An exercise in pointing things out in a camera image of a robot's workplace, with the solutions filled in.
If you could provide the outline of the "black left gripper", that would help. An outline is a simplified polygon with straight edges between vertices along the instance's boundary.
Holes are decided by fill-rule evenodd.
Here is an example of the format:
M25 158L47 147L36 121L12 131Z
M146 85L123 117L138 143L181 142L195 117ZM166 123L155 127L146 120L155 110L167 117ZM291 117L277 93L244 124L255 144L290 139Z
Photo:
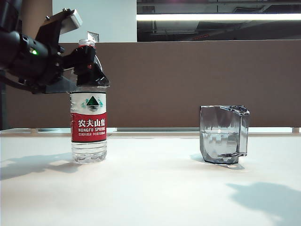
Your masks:
M31 85L33 94L70 93L75 91L77 86L110 85L96 58L94 47L82 45L63 57L54 47L43 48L47 50L47 54L40 49L36 55L39 62L34 63L34 71L38 72L38 75ZM70 68L76 75L76 83L63 76L63 69Z

